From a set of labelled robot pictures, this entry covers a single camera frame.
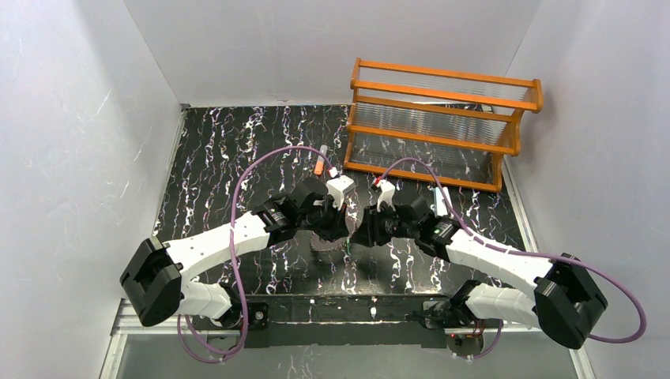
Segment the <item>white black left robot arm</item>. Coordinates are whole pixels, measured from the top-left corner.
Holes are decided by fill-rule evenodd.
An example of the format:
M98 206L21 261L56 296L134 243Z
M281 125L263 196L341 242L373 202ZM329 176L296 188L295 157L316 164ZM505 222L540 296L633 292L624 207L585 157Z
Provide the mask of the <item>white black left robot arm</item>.
M119 279L141 325L152 327L176 315L223 321L229 310L241 311L241 298L232 290L195 277L233 256L288 241L298 231L311 231L326 242L348 237L344 200L354 186L346 175L327 182L309 178L234 223L169 242L156 236L143 240Z

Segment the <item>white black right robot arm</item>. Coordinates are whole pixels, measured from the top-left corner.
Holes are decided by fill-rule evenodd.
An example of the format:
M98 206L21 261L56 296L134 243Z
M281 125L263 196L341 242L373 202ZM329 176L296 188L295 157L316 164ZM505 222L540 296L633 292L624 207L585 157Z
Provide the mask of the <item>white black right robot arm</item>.
M373 247L392 238L411 239L431 257L474 268L504 284L466 281L447 304L420 312L434 323L512 321L539 328L556 343L579 349L608 306L587 270L568 263L569 255L558 260L513 255L507 246L469 235L449 216L435 215L424 199L366 207L351 240Z

